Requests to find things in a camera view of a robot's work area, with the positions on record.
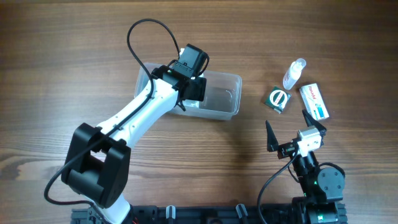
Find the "green round-logo box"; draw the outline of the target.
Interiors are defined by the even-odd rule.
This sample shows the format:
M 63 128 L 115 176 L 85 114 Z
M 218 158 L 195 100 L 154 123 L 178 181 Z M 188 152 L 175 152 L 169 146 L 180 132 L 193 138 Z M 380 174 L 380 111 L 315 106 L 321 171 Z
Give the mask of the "green round-logo box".
M 265 105 L 281 114 L 285 110 L 290 97 L 291 94 L 275 86 L 265 100 Z

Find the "white medicine box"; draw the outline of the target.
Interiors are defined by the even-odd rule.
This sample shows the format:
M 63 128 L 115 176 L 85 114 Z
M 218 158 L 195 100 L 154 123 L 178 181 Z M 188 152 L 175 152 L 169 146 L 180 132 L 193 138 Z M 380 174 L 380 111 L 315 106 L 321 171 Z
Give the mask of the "white medicine box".
M 184 100 L 183 105 L 185 107 L 198 108 L 200 106 L 200 102 L 195 100 Z

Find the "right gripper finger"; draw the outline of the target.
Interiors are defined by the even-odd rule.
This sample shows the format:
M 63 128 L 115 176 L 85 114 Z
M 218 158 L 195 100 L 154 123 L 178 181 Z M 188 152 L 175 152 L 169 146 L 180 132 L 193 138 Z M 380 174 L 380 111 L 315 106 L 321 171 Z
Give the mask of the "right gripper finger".
M 279 143 L 271 127 L 271 124 L 266 120 L 266 131 L 267 131 L 267 151 L 274 152 L 279 148 Z
M 327 128 L 324 125 L 315 120 L 307 110 L 302 110 L 302 113 L 308 127 L 314 126 L 318 129 L 321 136 L 326 135 Z

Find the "clear plastic container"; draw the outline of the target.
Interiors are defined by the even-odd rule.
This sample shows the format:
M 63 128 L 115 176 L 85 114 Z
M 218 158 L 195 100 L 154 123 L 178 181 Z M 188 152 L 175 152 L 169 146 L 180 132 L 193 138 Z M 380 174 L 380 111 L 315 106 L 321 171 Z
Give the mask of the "clear plastic container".
M 154 78 L 163 79 L 173 87 L 178 82 L 172 67 L 156 63 L 145 63 L 144 65 L 145 67 L 139 70 L 134 96 L 138 96 L 144 90 L 150 90 L 149 74 L 153 74 Z M 241 77 L 235 74 L 214 71 L 205 71 L 200 77 L 206 78 L 205 97 L 203 101 L 200 101 L 200 106 L 191 108 L 183 105 L 184 109 L 176 106 L 170 112 L 184 116 L 230 120 L 239 111 L 242 87 Z

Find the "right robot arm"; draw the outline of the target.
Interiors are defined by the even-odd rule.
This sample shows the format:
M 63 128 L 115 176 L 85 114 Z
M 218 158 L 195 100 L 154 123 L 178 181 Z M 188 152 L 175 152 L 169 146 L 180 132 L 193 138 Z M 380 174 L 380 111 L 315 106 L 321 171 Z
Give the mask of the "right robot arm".
M 289 161 L 262 186 L 257 196 L 257 214 L 261 223 L 346 223 L 345 205 L 341 203 L 345 187 L 344 170 L 331 162 L 319 163 L 315 150 L 323 146 L 327 128 L 303 110 L 307 128 L 297 131 L 297 137 L 279 144 L 269 121 L 267 150 L 276 152 L 279 159 Z M 300 185 L 303 195 L 288 204 L 262 204 L 262 196 L 269 184 L 288 170 Z

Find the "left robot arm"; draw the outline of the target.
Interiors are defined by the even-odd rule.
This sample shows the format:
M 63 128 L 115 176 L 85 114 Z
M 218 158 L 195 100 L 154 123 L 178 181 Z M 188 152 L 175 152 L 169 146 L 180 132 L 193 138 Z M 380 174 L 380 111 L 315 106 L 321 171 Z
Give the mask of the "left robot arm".
M 86 197 L 89 207 L 73 211 L 73 223 L 134 223 L 132 206 L 122 192 L 131 150 L 165 113 L 184 100 L 203 101 L 210 58 L 187 44 L 178 59 L 147 72 L 144 90 L 120 112 L 96 127 L 81 124 L 73 133 L 62 182 Z

